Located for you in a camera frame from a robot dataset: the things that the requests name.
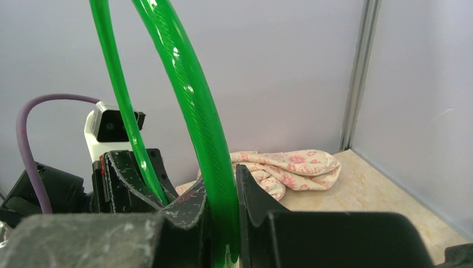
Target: white panel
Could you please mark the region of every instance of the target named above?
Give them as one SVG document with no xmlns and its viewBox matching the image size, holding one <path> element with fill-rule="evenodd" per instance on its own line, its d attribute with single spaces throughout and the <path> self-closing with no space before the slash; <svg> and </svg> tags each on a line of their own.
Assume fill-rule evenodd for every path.
<svg viewBox="0 0 473 268">
<path fill-rule="evenodd" d="M 111 1 L 143 137 L 161 149 L 175 184 L 197 161 L 170 82 L 131 1 Z M 363 2 L 174 1 L 235 150 L 336 152 Z M 88 1 L 0 2 L 0 186 L 23 170 L 15 138 L 21 105 L 45 93 L 113 100 Z M 90 178 L 82 134 L 88 104 L 35 108 L 28 133 L 37 161 Z"/>
<path fill-rule="evenodd" d="M 468 0 L 383 1 L 353 144 L 470 236 L 472 12 Z"/>
</svg>

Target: green hose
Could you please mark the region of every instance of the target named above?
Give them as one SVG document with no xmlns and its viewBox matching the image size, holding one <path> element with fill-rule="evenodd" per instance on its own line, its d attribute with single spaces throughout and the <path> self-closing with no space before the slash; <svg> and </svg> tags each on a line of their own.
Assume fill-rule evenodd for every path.
<svg viewBox="0 0 473 268">
<path fill-rule="evenodd" d="M 132 2 L 155 43 L 194 144 L 214 222 L 213 267 L 232 267 L 239 255 L 237 190 L 228 146 L 204 72 L 168 0 Z M 110 78 L 119 79 L 126 91 L 108 1 L 90 0 L 90 3 L 99 37 L 102 36 L 105 58 L 111 58 L 107 54 L 113 55 L 107 60 Z M 119 76 L 112 75 L 110 70 Z"/>
<path fill-rule="evenodd" d="M 169 202 L 166 199 L 161 184 L 158 182 L 155 170 L 151 165 L 148 153 L 144 147 L 143 139 L 139 132 L 138 123 L 134 115 L 130 96 L 128 94 L 125 77 L 123 76 L 120 58 L 118 57 L 117 44 L 112 30 L 112 20 L 110 19 L 110 9 L 108 0 L 90 0 L 90 7 L 94 17 L 95 27 L 99 35 L 100 44 L 107 64 L 113 91 L 120 108 L 125 129 L 127 131 L 138 167 L 143 176 L 146 186 L 161 200 L 164 205 Z"/>
</svg>

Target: glossy green tube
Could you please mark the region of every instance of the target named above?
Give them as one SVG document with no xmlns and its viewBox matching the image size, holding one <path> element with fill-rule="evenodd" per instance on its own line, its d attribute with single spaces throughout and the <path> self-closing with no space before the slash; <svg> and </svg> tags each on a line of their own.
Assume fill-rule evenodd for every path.
<svg viewBox="0 0 473 268">
<path fill-rule="evenodd" d="M 239 254 L 238 197 L 228 146 L 204 72 L 168 0 L 132 0 L 174 88 L 194 144 L 219 239 L 214 267 L 230 267 Z"/>
<path fill-rule="evenodd" d="M 158 182 L 155 170 L 151 165 L 133 112 L 125 77 L 120 64 L 120 58 L 118 56 L 117 44 L 115 43 L 108 0 L 90 0 L 90 7 L 92 9 L 95 27 L 99 35 L 110 80 L 112 81 L 113 91 L 115 92 L 120 114 L 122 115 L 125 129 L 138 162 L 138 167 L 146 186 L 160 198 L 163 204 L 167 205 L 169 202 L 161 188 L 161 184 Z"/>
</svg>

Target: pink floral fabric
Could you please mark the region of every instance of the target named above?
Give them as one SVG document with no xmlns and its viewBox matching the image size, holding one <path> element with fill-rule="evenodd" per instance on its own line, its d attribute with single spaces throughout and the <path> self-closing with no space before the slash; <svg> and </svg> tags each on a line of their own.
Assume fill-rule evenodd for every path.
<svg viewBox="0 0 473 268">
<path fill-rule="evenodd" d="M 327 190 L 337 181 L 341 164 L 332 155 L 320 150 L 301 150 L 259 154 L 257 151 L 230 154 L 233 170 L 237 164 L 248 167 L 258 184 L 276 200 L 286 187 L 296 191 Z M 176 188 L 179 194 L 192 183 Z"/>
</svg>

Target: crumpled cloth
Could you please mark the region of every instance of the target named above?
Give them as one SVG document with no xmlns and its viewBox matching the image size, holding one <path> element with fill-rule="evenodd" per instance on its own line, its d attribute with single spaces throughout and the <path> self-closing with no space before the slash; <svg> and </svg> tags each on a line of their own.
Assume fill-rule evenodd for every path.
<svg viewBox="0 0 473 268">
<path fill-rule="evenodd" d="M 301 150 L 259 154 L 257 151 L 230 154 L 233 171 L 237 164 L 245 165 L 259 186 L 276 200 L 286 187 L 296 191 L 327 190 L 337 181 L 341 164 L 335 157 L 320 150 Z M 177 193 L 185 192 L 194 182 L 178 186 Z"/>
</svg>

